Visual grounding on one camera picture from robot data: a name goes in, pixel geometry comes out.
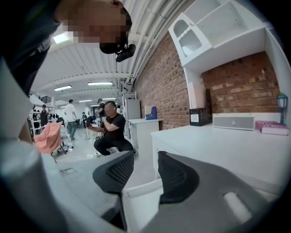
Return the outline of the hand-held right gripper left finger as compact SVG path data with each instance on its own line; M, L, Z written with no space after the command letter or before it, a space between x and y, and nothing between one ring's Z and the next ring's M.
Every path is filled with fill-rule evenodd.
M132 151L76 162L42 162L68 230L127 230L122 191L134 169Z

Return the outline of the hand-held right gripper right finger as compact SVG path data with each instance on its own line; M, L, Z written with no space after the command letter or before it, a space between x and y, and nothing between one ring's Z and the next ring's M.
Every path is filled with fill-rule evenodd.
M249 184L217 165L160 151L158 172L163 194L145 233L246 233L272 207Z

